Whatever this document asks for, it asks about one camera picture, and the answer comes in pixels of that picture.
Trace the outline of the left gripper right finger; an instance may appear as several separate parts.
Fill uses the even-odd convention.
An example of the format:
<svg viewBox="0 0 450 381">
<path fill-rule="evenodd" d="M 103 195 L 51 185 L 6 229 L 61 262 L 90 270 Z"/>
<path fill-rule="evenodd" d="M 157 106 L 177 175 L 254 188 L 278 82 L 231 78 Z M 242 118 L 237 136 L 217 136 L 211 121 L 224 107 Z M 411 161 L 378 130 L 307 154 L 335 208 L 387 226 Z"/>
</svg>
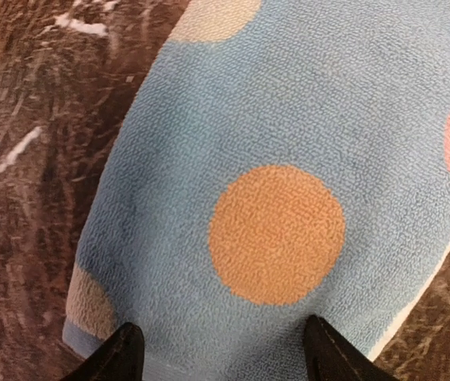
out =
<svg viewBox="0 0 450 381">
<path fill-rule="evenodd" d="M 396 381 L 375 366 L 324 318 L 311 315 L 303 333 L 308 380 Z"/>
</svg>

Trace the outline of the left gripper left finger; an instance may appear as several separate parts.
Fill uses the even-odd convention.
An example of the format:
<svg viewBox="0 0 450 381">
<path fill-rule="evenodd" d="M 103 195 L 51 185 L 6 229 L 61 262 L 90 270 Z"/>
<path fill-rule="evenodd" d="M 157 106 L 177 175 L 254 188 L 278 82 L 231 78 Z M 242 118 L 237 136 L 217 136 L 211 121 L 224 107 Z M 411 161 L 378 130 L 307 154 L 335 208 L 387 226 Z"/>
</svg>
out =
<svg viewBox="0 0 450 381">
<path fill-rule="evenodd" d="M 142 381 L 143 369 L 144 335 L 128 322 L 61 381 Z"/>
</svg>

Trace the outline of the blue patterned cartoon towel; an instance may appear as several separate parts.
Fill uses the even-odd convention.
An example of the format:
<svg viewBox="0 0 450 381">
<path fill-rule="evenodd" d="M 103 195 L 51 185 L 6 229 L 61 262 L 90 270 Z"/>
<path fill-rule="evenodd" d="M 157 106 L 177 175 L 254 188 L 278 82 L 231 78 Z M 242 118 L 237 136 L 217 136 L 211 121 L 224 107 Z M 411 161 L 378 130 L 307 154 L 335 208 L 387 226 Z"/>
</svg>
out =
<svg viewBox="0 0 450 381">
<path fill-rule="evenodd" d="M 450 249 L 450 1 L 192 1 L 81 233 L 63 341 L 141 327 L 147 380 L 304 380 L 306 319 L 370 359 Z"/>
</svg>

